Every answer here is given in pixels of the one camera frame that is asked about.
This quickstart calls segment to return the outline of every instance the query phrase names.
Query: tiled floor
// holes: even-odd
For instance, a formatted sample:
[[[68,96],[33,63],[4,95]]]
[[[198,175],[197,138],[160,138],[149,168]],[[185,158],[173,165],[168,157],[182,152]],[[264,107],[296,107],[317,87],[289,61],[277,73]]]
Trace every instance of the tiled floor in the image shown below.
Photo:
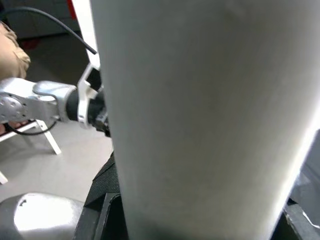
[[[27,79],[76,84],[88,63],[83,47],[62,35],[44,38],[28,50]],[[62,150],[55,155],[43,135],[14,136],[0,142],[0,170],[9,182],[0,185],[0,202],[27,192],[44,192],[84,201],[91,181],[108,160],[111,140],[77,122],[59,123],[52,135]]]

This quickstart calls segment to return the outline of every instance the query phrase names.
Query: black cable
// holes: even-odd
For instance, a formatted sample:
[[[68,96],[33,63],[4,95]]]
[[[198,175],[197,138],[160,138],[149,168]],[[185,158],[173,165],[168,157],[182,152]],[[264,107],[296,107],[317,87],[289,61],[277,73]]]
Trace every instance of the black cable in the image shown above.
[[[61,22],[60,20],[58,20],[54,16],[50,15],[49,13],[46,13],[46,12],[41,11],[39,9],[36,9],[36,8],[33,8],[33,7],[28,7],[28,6],[19,6],[19,7],[15,7],[15,8],[5,9],[2,12],[0,12],[0,21],[2,21],[5,18],[5,16],[7,16],[9,14],[12,14],[12,13],[16,13],[16,12],[31,12],[31,13],[42,15],[42,16],[54,21],[56,24],[60,25],[63,29],[65,29],[71,36],[73,36],[76,39],[78,39],[85,46],[85,48],[88,49],[91,53],[97,54],[97,51],[94,50],[91,46],[89,46],[70,27],[68,27],[63,22]]]
[[[36,136],[36,135],[40,135],[40,134],[44,134],[48,131],[50,131],[55,125],[57,124],[57,121],[55,121],[54,123],[52,123],[52,125],[50,127],[48,127],[46,130],[43,131],[38,131],[38,132],[23,132],[23,131],[18,131],[16,130],[14,127],[10,126],[9,123],[7,123],[6,125],[8,126],[8,128],[19,135],[23,135],[23,136]]]

